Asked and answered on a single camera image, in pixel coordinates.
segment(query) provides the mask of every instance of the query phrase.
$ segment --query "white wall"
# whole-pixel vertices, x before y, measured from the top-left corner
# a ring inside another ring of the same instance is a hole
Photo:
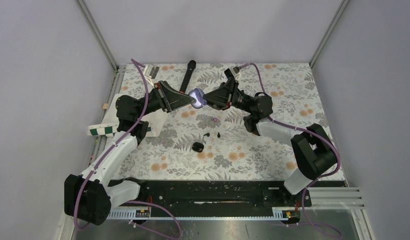
[[[314,75],[377,240],[410,239],[410,0],[353,0]]]
[[[311,60],[342,0],[86,0],[119,64]]]
[[[111,78],[75,1],[0,1],[0,240],[53,238]]]

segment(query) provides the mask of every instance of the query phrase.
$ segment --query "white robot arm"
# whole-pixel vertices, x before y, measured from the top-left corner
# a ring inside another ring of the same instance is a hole
[[[250,96],[239,90],[239,83],[234,76],[238,71],[238,67],[225,70],[227,82],[222,83],[218,89],[206,93],[203,99],[207,105],[217,110],[233,106],[250,113],[243,118],[248,132],[270,137],[293,148],[298,168],[284,182],[284,187],[289,194],[296,195],[333,166],[337,159],[329,146],[320,139],[306,132],[274,124],[269,120],[268,117],[273,113],[271,97],[264,92]],[[307,129],[330,142],[320,125],[313,124]]]
[[[196,100],[174,90],[166,81],[155,83],[149,93],[145,115],[162,109],[169,113]],[[146,136],[148,122],[140,121],[134,129],[134,123],[146,104],[146,99],[136,99],[122,95],[116,101],[118,132],[102,154],[80,175],[70,174],[64,184],[64,212],[73,216],[76,208],[77,217],[95,225],[102,224],[109,211],[129,200],[137,199],[141,193],[138,183],[123,180],[120,184],[109,187],[109,181],[122,161],[137,147]]]
[[[108,153],[99,168],[96,170],[94,169],[94,166],[97,165],[102,156],[110,149],[112,145],[116,145],[116,141],[124,133],[124,131],[115,133],[112,139],[112,144],[105,148],[96,161],[81,172],[82,176],[87,176],[91,171],[94,171],[90,181],[98,181],[99,183],[102,183],[105,187],[107,195],[109,196],[111,209],[123,204],[124,202],[136,199],[140,191],[140,186],[133,181],[123,181],[118,185],[108,187],[109,181],[116,172],[117,168],[121,165],[122,161],[130,154],[130,152],[136,149],[138,144],[135,136],[125,136],[124,139],[122,139],[118,145]]]

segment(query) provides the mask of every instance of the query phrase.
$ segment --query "gray leaf print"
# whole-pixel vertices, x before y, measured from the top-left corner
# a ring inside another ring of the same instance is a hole
[[[312,76],[312,73],[307,73],[305,76],[305,81],[313,82],[314,81],[314,76]]]
[[[224,119],[224,121],[234,123],[234,124],[242,124],[243,117],[247,115],[248,113],[245,111],[233,109],[228,113],[228,116]]]
[[[222,73],[210,71],[202,74],[197,81],[206,84],[214,84],[224,79],[224,77],[225,76]]]
[[[286,95],[286,98],[287,99],[293,99],[293,100],[303,100],[303,99],[305,99],[304,96],[297,95],[297,94],[295,94],[295,95],[291,95],[291,94]]]
[[[173,169],[167,169],[166,170],[169,174],[174,174],[174,175],[176,175],[177,177],[180,177],[180,176],[188,176],[188,175],[190,175],[190,172],[189,171],[187,171],[185,168],[173,168]]]
[[[216,177],[210,175],[209,173],[208,173],[208,176],[205,177],[205,179],[206,179],[206,180],[217,180]]]
[[[205,129],[205,128],[216,128],[221,125],[221,121],[213,121],[212,116],[206,115],[206,114],[199,114],[196,117],[196,121],[200,121],[197,124],[197,127],[200,129]]]
[[[249,149],[249,151],[251,152],[264,152],[268,149],[270,149],[271,146],[268,145],[257,145],[257,146],[253,146]]]
[[[261,173],[267,169],[268,160],[260,153],[256,152],[254,156],[246,159],[248,165],[255,165],[255,174]]]
[[[217,155],[215,157],[214,163],[217,167],[221,166],[225,169],[233,165],[230,161],[228,161],[228,159],[224,158],[222,155]]]
[[[222,68],[224,65],[220,64],[220,63],[211,63],[210,64],[211,68]]]
[[[296,70],[292,67],[278,67],[277,69],[284,72],[294,72]]]
[[[315,88],[315,83],[310,81],[307,84],[305,84],[305,88],[309,90],[313,90]]]
[[[224,172],[224,180],[231,180],[231,175],[228,175],[227,178],[227,174]]]
[[[291,116],[293,116],[294,112],[296,111],[295,104],[289,101],[280,101],[280,104],[278,104],[278,113],[284,113],[284,111],[287,111]]]
[[[195,135],[191,133],[191,136],[184,134],[181,139],[178,140],[178,143],[175,144],[174,148],[178,150],[191,152],[191,146],[194,142],[202,142],[202,137],[199,135]]]
[[[197,128],[197,125],[196,124],[193,124],[193,123],[183,123],[183,122],[179,122],[179,123],[177,123],[177,126],[182,126],[183,128],[186,128],[186,129],[190,129],[190,130],[198,130],[198,128]]]
[[[315,118],[319,120],[318,124],[323,127],[328,127],[328,119],[324,113],[318,112],[315,114]]]
[[[197,86],[198,89],[202,89],[205,90],[208,87],[208,85],[206,83],[201,83]]]
[[[232,167],[230,170],[228,170],[228,172],[234,174],[246,174],[251,170],[252,168],[249,166],[237,166],[236,168]]]
[[[158,137],[145,137],[145,139],[152,146],[162,145],[167,149],[174,145],[172,138],[175,137],[177,137],[177,132],[174,129],[163,129]]]

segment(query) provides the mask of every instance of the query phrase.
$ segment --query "floral patterned surface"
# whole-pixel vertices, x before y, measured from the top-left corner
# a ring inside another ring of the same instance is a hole
[[[159,64],[156,80],[179,89],[186,64]],[[225,81],[224,70],[233,64],[197,64],[187,91],[216,89]],[[258,64],[267,93],[272,97],[272,117],[295,126],[318,123],[331,133],[307,63]],[[261,92],[253,67],[241,70],[239,88],[249,95]],[[127,66],[120,90],[136,98],[144,86],[134,65]],[[248,133],[243,117],[248,113],[230,108],[217,111],[208,106],[185,106],[169,113],[159,137],[146,137],[122,163],[115,179],[148,180],[285,180],[297,168],[293,150],[269,137]],[[201,142],[205,149],[191,149]],[[328,180],[344,180],[343,171]]]

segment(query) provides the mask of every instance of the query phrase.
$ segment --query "purple cable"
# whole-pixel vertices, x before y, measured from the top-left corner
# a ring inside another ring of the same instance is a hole
[[[180,223],[177,221],[177,219],[174,217],[174,215],[173,215],[172,213],[170,213],[166,208],[164,208],[164,207],[162,207],[162,206],[159,206],[159,205],[157,205],[157,204],[154,204],[154,203],[144,202],[144,201],[128,201],[127,203],[128,203],[128,204],[148,205],[148,206],[156,207],[156,208],[159,208],[159,209],[163,210],[163,211],[166,212],[170,217],[172,217],[172,219],[174,219],[175,224],[177,224],[178,231],[180,232],[180,236],[175,238],[175,237],[173,237],[173,236],[165,235],[165,234],[163,234],[163,233],[160,233],[160,232],[158,232],[158,231],[156,231],[156,230],[153,230],[153,229],[151,229],[151,228],[145,227],[145,226],[140,225],[140,224],[136,224],[135,226],[141,227],[142,229],[146,229],[146,230],[148,230],[148,231],[151,231],[151,232],[153,232],[153,233],[156,233],[156,234],[158,234],[158,235],[161,235],[161,236],[163,236],[164,238],[168,238],[168,239],[172,239],[172,240],[180,240],[181,237],[183,236],[183,230],[181,229]]]
[[[145,68],[146,67],[146,65],[144,65],[144,64],[141,64],[141,63],[139,63],[138,61],[136,61],[136,60],[134,60],[134,59],[131,59],[131,62],[134,64],[134,65],[139,65],[140,67],[142,67],[142,68]]]
[[[149,100],[149,90],[147,89],[147,81],[146,78],[144,77],[143,72],[141,71],[140,66],[143,66],[142,64],[139,64],[138,62],[136,62],[134,59],[131,59],[131,61],[133,62],[133,64],[136,66],[137,70],[139,71],[141,78],[143,79],[143,83],[144,83],[144,89],[146,91],[145,94],[145,103],[144,103],[144,107],[143,107],[143,111],[141,112],[139,118],[137,119],[137,121],[133,124],[133,126],[130,127],[130,129],[128,131],[126,131],[117,141],[116,144],[120,143],[140,122],[140,120],[142,119],[142,117],[144,116],[144,113],[146,112],[146,108],[147,108],[147,103]],[[106,152],[102,155],[102,157],[99,159],[99,161],[97,161],[96,165],[94,166],[94,170],[96,170],[99,165],[102,163],[102,161],[105,159],[106,156],[108,156],[108,154],[115,148],[115,145],[111,145],[110,148],[108,148],[108,150],[106,150]],[[81,199],[81,194],[83,193],[84,187],[87,184],[87,181],[91,178],[91,176],[93,175],[94,171],[90,171],[90,173],[87,175],[87,177],[84,179],[83,184],[80,187],[80,190],[78,191],[78,195],[77,198],[75,200],[75,206],[74,206],[74,226],[75,228],[80,231],[85,229],[89,223],[87,223],[86,225],[84,225],[83,227],[80,227],[80,225],[78,225],[78,207],[80,204],[80,199]]]
[[[256,66],[256,64],[254,64],[254,63],[251,62],[251,63],[243,64],[243,65],[241,65],[240,67],[241,67],[241,68],[244,68],[244,67],[247,67],[248,65],[252,65],[252,66],[255,67],[256,72],[258,73],[259,83],[261,84],[262,92],[265,93],[264,84],[262,83],[261,73],[259,72],[258,66]],[[335,228],[335,227],[333,227],[333,226],[331,226],[331,225],[329,225],[329,224],[325,224],[325,223],[313,223],[313,222],[311,222],[311,221],[309,220],[308,215],[306,214],[306,211],[305,211],[305,193],[306,193],[306,191],[308,190],[308,188],[309,188],[310,186],[312,186],[314,183],[316,183],[316,182],[318,181],[318,179],[323,178],[323,177],[331,176],[331,175],[333,175],[333,174],[335,174],[335,173],[337,173],[337,172],[339,171],[340,165],[341,165],[341,163],[342,163],[341,160],[340,160],[339,152],[337,151],[337,149],[336,149],[328,140],[326,140],[325,138],[323,138],[322,136],[320,136],[320,135],[318,135],[318,134],[316,134],[316,133],[314,133],[314,132],[311,132],[311,131],[309,131],[309,130],[307,130],[307,129],[305,129],[305,128],[302,128],[302,127],[295,127],[295,126],[293,126],[293,125],[290,125],[290,124],[287,124],[287,123],[284,123],[284,122],[281,122],[281,121],[277,121],[277,120],[275,120],[275,119],[272,119],[271,116],[268,116],[268,119],[271,120],[273,123],[278,124],[278,125],[281,125],[281,126],[283,126],[283,127],[306,132],[306,133],[308,133],[308,134],[310,134],[310,135],[312,135],[312,136],[314,136],[314,137],[320,139],[321,141],[323,141],[323,142],[324,142],[325,144],[327,144],[327,145],[331,148],[331,150],[333,151],[333,153],[334,153],[334,155],[336,156],[336,159],[337,159],[336,169],[334,169],[334,171],[332,171],[332,172],[330,172],[330,173],[321,175],[319,178],[313,180],[310,184],[308,184],[308,185],[306,186],[306,188],[303,190],[303,194],[302,194],[302,211],[303,211],[303,214],[305,215],[306,219],[308,220],[308,224],[311,225],[311,226],[313,226],[313,227],[315,228],[315,230],[317,230],[319,233],[321,233],[321,234],[324,235],[324,236],[330,237],[330,238],[335,238],[335,239],[340,239],[340,238],[342,238],[342,233],[341,233],[337,228]],[[328,233],[322,231],[319,227],[317,227],[317,225],[322,225],[322,226],[326,226],[326,227],[329,227],[329,228],[331,228],[331,229],[334,229],[336,232],[339,233],[339,236],[328,234]]]

